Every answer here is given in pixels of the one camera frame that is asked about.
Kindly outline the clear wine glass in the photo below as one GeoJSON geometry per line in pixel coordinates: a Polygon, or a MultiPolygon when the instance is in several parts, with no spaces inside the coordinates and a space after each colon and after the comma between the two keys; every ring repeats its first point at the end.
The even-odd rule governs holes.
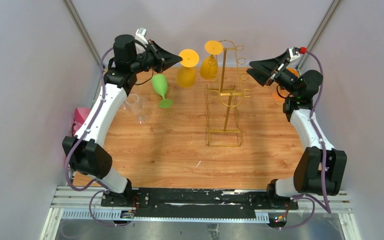
{"type": "Polygon", "coordinates": [[[124,101],[125,108],[133,115],[135,123],[144,125],[149,118],[148,100],[130,93],[124,101]]]}

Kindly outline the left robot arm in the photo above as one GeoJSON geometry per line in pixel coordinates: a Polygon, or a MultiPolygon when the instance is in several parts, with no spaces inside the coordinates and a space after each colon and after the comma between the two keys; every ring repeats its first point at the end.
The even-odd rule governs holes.
{"type": "Polygon", "coordinates": [[[85,122],[74,136],[66,136],[64,176],[74,191],[84,191],[94,182],[104,188],[103,196],[118,206],[129,206],[133,199],[131,181],[113,166],[103,148],[109,127],[122,103],[137,83],[137,75],[153,70],[163,73],[182,57],[160,47],[153,40],[130,34],[114,39],[109,49],[114,57],[100,70],[101,89],[85,122]]]}

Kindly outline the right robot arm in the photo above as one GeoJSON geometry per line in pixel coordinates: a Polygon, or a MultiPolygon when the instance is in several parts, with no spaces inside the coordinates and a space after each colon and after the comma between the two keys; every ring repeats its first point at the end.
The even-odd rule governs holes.
{"type": "Polygon", "coordinates": [[[320,101],[324,72],[320,60],[305,47],[287,49],[277,57],[253,60],[246,71],[259,85],[276,83],[288,95],[283,97],[283,113],[295,128],[304,152],[293,175],[274,179],[267,185],[266,204],[278,209],[286,199],[309,198],[316,202],[315,195],[323,198],[318,204],[331,212],[329,196],[336,196],[341,188],[347,155],[327,139],[316,117],[320,101]],[[312,56],[319,69],[311,69],[301,75],[294,74],[288,66],[302,55],[312,56]]]}

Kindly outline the green plastic glass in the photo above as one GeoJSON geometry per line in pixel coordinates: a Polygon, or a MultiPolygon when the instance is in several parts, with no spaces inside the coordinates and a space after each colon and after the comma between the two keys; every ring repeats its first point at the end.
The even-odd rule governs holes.
{"type": "Polygon", "coordinates": [[[158,103],[158,107],[161,109],[171,107],[173,101],[166,98],[166,93],[169,87],[167,78],[163,74],[156,74],[151,78],[151,83],[154,91],[162,97],[162,100],[158,103]]]}

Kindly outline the yellow plastic glass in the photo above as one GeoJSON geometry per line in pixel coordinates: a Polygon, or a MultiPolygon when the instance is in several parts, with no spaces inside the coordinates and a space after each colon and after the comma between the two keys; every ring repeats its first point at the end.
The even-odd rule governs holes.
{"type": "Polygon", "coordinates": [[[200,57],[193,49],[184,49],[179,53],[179,56],[182,60],[180,61],[181,67],[177,72],[176,82],[182,88],[190,88],[196,82],[195,67],[199,63],[200,57]]]}
{"type": "Polygon", "coordinates": [[[218,72],[217,56],[222,53],[223,45],[216,40],[209,40],[204,45],[208,56],[201,62],[200,76],[205,80],[215,80],[218,72]]]}

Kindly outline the orange plastic glass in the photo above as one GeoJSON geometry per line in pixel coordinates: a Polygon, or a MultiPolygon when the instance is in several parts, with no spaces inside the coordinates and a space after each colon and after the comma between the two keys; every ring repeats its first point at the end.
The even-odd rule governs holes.
{"type": "MultiPolygon", "coordinates": [[[[300,74],[295,68],[287,68],[291,73],[296,77],[299,77],[300,74]]],[[[279,85],[276,86],[275,90],[272,92],[272,97],[275,101],[283,102],[284,98],[289,95],[289,92],[286,89],[281,88],[279,85]]]]}

